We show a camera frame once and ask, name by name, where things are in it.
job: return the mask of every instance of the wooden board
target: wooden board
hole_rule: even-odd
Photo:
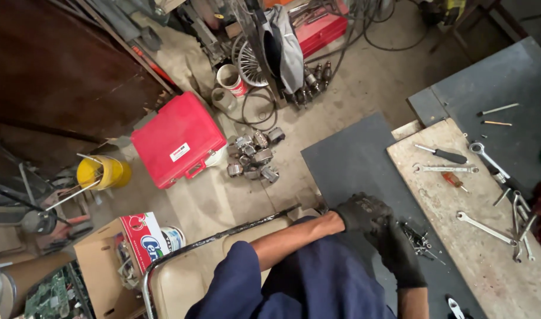
[[[456,174],[470,193],[448,184],[439,172],[414,173],[415,163],[452,165],[414,144],[459,151],[471,165],[480,168],[476,174]],[[528,236],[536,260],[529,261],[523,250],[523,261],[517,264],[512,259],[512,247],[456,218],[458,211],[464,211],[472,219],[512,236],[511,204],[504,200],[493,207],[501,188],[479,157],[468,151],[468,144],[455,122],[448,119],[397,142],[387,151],[486,315],[490,319],[541,318],[541,247],[535,238]],[[461,305],[461,297],[455,298]]]

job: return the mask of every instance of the red handled screwdriver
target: red handled screwdriver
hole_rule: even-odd
[[[444,179],[445,179],[448,183],[454,185],[454,187],[456,187],[456,188],[461,188],[461,189],[465,190],[466,192],[468,192],[468,191],[466,190],[466,188],[464,187],[464,183],[462,183],[462,182],[459,180],[458,176],[454,175],[454,173],[452,173],[451,171],[443,171],[443,172],[442,172],[442,177],[444,177]]]

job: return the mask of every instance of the concrete floor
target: concrete floor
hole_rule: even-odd
[[[415,5],[402,1],[397,3],[393,18],[372,25],[367,34],[378,45],[404,47],[414,43],[424,31]],[[132,181],[124,188],[100,193],[103,203],[93,208],[95,224],[99,227],[116,216],[154,212],[161,226],[182,229],[187,243],[191,243],[295,203],[302,203],[304,208],[315,207],[319,190],[300,151],[373,112],[382,112],[393,128],[414,120],[407,97],[470,65],[453,40],[447,41],[436,53],[428,54],[440,35],[438,29],[432,29],[420,45],[404,52],[381,51],[361,38],[347,50],[327,92],[308,110],[299,112],[293,107],[279,110],[277,126],[286,133],[286,140],[273,149],[272,165],[281,176],[274,185],[245,178],[231,179],[226,174],[225,162],[191,180],[183,178],[171,188],[159,190],[134,147],[123,148],[121,152],[132,166]],[[472,55],[476,60],[509,45],[486,21],[469,33],[466,40],[477,43]],[[335,41],[314,56],[339,47],[343,41]],[[337,60],[338,56],[332,57],[332,65],[336,65]],[[270,112],[270,104],[263,99],[253,97],[248,102],[248,120],[256,120],[261,112]],[[248,132],[224,116],[219,115],[217,119],[227,137]],[[216,241],[195,251],[203,263],[198,271],[208,286],[215,266],[223,258],[221,243]]]

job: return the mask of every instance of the red toolbox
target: red toolbox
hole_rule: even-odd
[[[342,0],[338,0],[338,7],[343,14],[349,12]],[[295,32],[300,43],[300,48],[302,49],[302,54],[304,58],[308,58],[311,54],[327,46],[333,40],[343,36],[346,29],[346,18],[328,14],[314,23],[301,25]]]
[[[173,98],[130,139],[158,188],[196,176],[206,167],[205,159],[227,143],[192,92]]]

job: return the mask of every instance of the gloved hand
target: gloved hand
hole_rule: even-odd
[[[375,196],[367,196],[364,192],[353,194],[345,203],[331,210],[338,213],[343,220],[344,232],[368,233],[374,226],[374,220],[393,214],[393,210],[383,201]]]
[[[427,287],[414,248],[397,224],[395,216],[391,214],[381,217],[375,223],[376,226],[370,232],[375,241],[373,245],[379,251],[383,265],[395,275],[397,288]]]

